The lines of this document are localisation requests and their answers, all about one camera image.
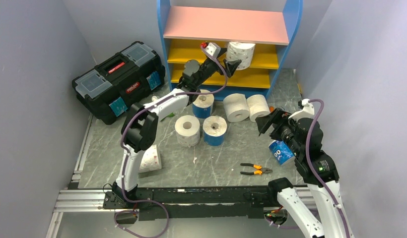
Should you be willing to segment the white dotted roll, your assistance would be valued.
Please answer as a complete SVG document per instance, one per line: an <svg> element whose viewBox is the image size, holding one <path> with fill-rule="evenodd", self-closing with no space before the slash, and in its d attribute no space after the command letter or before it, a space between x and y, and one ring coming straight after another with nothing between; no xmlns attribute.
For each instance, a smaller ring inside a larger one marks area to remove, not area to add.
<svg viewBox="0 0 407 238"><path fill-rule="evenodd" d="M184 147L193 147L200 140L200 121L191 115L181 116L176 120L175 131L177 141Z"/></svg>

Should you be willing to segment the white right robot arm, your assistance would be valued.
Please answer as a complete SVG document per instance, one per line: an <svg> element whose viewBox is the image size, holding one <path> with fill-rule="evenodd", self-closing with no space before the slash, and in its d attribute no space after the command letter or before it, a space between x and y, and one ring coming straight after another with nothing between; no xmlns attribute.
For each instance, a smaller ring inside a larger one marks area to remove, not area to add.
<svg viewBox="0 0 407 238"><path fill-rule="evenodd" d="M291 119L288 113L275 109L256 119L263 134L272 126L270 137L284 142L295 156L295 166L311 192L319 218L301 201L296 188L287 178L274 179L267 188L267 201L282 206L306 238L351 238L340 197L339 174L333 159L322 150L323 131L314 118Z"/></svg>

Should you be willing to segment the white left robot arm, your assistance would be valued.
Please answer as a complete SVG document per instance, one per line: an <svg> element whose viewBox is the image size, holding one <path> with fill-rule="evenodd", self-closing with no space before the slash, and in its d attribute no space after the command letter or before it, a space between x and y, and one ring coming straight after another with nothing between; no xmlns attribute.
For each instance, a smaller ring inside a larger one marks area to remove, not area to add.
<svg viewBox="0 0 407 238"><path fill-rule="evenodd" d="M224 59L221 63L218 58L226 53L226 48L214 53L205 47L201 50L206 56L205 61L187 61L175 89L155 102L131 106L121 130L120 146L124 157L119 175L112 184L112 197L121 207L130 208L140 202L136 197L139 168L145 151L155 141L158 122L192 104L202 94L199 87L216 72L228 80L241 63L239 59Z"/></svg>

